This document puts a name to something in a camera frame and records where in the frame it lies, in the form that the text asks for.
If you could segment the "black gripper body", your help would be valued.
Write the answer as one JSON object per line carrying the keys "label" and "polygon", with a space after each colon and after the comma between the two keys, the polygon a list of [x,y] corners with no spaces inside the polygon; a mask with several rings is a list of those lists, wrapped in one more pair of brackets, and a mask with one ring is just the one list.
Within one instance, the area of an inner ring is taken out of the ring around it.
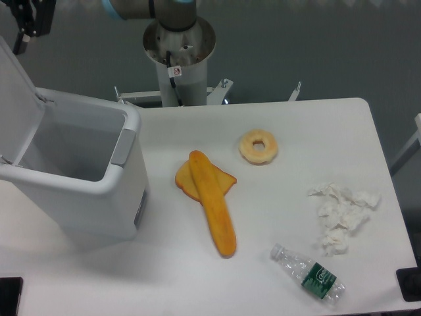
{"label": "black gripper body", "polygon": [[11,0],[9,9],[20,33],[27,36],[44,36],[50,33],[55,0]]}

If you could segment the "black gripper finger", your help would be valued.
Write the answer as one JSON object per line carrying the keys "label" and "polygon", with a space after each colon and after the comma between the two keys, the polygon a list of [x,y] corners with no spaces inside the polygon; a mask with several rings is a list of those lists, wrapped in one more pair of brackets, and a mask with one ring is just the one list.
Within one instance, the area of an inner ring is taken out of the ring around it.
{"label": "black gripper finger", "polygon": [[19,55],[25,52],[30,39],[38,35],[38,30],[33,18],[17,18],[16,22],[18,25],[18,33],[12,52],[15,55]]}

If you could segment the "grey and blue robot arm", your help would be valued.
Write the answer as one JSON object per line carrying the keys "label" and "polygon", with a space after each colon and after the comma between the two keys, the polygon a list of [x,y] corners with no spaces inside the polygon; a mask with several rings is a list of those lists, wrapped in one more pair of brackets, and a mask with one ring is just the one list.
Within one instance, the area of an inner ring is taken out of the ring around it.
{"label": "grey and blue robot arm", "polygon": [[[2,1],[18,26],[12,52],[24,53],[26,42],[50,33],[56,1]],[[123,20],[156,19],[171,32],[184,32],[197,21],[195,1],[103,1],[102,6],[114,18]]]}

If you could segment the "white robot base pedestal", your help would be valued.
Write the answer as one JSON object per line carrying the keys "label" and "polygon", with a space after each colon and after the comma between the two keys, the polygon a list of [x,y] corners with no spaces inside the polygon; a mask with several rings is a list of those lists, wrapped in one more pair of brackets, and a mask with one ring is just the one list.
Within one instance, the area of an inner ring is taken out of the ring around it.
{"label": "white robot base pedestal", "polygon": [[155,63],[163,107],[207,103],[207,63],[216,45],[213,27],[198,17],[184,32],[150,23],[143,35],[146,55]]}

